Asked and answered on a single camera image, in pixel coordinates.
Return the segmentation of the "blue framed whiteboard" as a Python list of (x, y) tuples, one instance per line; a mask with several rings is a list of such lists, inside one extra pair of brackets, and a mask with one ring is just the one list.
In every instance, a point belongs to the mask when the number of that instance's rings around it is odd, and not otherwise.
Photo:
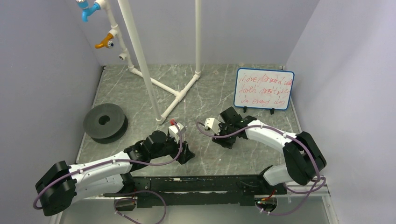
[(239, 68), (233, 105), (284, 111), (290, 104), (294, 77), (292, 71)]

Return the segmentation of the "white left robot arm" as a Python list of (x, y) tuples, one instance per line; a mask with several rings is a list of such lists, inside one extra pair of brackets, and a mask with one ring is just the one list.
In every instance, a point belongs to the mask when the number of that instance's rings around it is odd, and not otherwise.
[(174, 161), (185, 164), (195, 154), (189, 149), (187, 141), (170, 133), (154, 131), (146, 139), (104, 159), (74, 165), (57, 162), (35, 184), (37, 197), (33, 208), (42, 210), (45, 216), (52, 216), (91, 196), (128, 196), (142, 189), (142, 184), (137, 184), (131, 173), (154, 166), (151, 160), (165, 156), (172, 159), (159, 163), (159, 166)]

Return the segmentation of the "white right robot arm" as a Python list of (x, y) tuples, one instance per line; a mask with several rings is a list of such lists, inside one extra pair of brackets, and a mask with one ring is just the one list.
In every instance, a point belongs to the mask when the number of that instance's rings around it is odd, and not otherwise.
[(270, 193), (276, 185), (285, 182), (296, 182), (306, 185), (317, 177), (327, 162), (308, 132), (290, 133), (268, 126), (257, 118), (247, 115), (242, 117), (233, 107), (224, 110), (220, 117), (207, 118), (205, 130), (211, 130), (214, 142), (231, 149), (236, 139), (254, 140), (269, 146), (284, 156), (283, 165), (270, 166), (264, 169), (257, 181), (257, 187), (264, 194)]

